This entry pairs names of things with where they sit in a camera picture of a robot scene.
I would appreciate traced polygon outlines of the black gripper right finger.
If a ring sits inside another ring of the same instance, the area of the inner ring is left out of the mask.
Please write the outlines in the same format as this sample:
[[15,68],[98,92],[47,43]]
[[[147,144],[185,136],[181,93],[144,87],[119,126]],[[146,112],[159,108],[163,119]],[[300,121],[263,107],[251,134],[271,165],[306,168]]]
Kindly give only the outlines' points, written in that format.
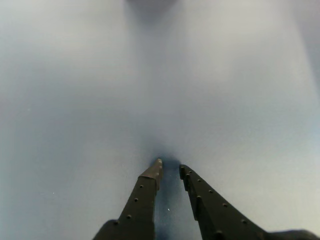
[[194,219],[203,240],[270,240],[270,234],[250,221],[187,165],[179,166]]

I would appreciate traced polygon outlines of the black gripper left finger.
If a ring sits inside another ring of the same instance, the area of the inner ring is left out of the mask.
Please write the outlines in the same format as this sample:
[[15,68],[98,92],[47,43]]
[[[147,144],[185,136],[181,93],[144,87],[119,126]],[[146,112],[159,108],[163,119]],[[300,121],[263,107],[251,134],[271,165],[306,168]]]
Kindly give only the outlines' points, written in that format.
[[94,236],[95,240],[154,240],[155,203],[163,161],[158,158],[138,178],[118,219],[108,220]]

